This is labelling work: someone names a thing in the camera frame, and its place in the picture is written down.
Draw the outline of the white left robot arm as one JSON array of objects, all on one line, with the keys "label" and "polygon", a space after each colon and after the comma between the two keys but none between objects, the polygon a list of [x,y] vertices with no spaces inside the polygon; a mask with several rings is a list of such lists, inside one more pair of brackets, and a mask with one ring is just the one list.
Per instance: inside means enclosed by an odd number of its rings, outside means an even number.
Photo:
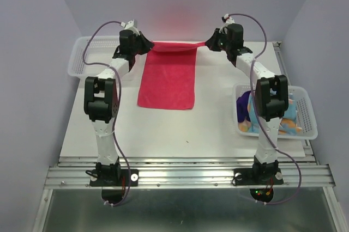
[{"label": "white left robot arm", "polygon": [[88,174],[102,176],[109,185],[116,185],[121,180],[115,141],[115,121],[121,102],[121,78],[132,70],[137,55],[146,54],[153,47],[154,44],[138,29],[126,28],[119,32],[119,45],[110,63],[88,63],[104,67],[96,76],[85,79],[83,110],[94,127],[98,150],[95,170]]}]

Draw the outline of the blue patterned towel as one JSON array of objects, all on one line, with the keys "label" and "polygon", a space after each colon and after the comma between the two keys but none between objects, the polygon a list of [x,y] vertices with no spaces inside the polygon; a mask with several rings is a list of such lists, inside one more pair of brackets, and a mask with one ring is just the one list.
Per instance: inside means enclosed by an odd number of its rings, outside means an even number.
[{"label": "blue patterned towel", "polygon": [[[259,124],[257,122],[257,116],[253,109],[252,97],[249,95],[248,105],[247,105],[250,127],[248,132],[259,133]],[[301,127],[297,125],[297,106],[293,99],[293,94],[288,95],[288,109],[284,113],[284,116],[279,125],[280,135],[296,136],[302,130]]]}]

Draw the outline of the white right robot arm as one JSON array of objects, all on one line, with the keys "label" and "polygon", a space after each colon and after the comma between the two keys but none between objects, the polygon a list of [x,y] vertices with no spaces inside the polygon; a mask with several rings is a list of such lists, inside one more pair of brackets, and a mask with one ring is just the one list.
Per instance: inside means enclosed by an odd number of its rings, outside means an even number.
[{"label": "white right robot arm", "polygon": [[215,52],[224,51],[227,59],[250,79],[251,107],[259,124],[258,145],[251,177],[257,183],[270,178],[269,169],[277,169],[279,125],[288,109],[288,81],[257,61],[251,49],[244,46],[243,26],[226,22],[215,29],[205,45]]}]

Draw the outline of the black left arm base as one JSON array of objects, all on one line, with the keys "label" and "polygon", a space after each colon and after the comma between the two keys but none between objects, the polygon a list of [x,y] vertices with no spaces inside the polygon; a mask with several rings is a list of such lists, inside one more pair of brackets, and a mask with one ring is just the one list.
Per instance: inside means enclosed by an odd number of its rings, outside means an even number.
[{"label": "black left arm base", "polygon": [[119,162],[103,165],[98,162],[92,170],[85,173],[90,177],[92,187],[136,187],[139,183],[139,170],[122,168]]}]

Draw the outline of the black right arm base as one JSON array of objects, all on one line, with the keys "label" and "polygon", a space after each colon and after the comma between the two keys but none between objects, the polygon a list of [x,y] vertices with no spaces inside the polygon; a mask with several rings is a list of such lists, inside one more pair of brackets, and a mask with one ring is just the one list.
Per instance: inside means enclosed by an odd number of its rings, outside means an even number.
[{"label": "black right arm base", "polygon": [[232,184],[234,186],[283,185],[283,175],[279,161],[261,163],[256,157],[251,167],[233,169]]}]

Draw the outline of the pink towel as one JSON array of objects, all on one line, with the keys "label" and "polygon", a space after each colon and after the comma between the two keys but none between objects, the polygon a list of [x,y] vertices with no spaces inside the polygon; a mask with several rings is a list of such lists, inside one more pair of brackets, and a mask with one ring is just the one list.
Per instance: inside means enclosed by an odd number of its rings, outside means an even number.
[{"label": "pink towel", "polygon": [[197,49],[203,46],[203,42],[155,42],[146,56],[137,105],[151,109],[193,109]]}]

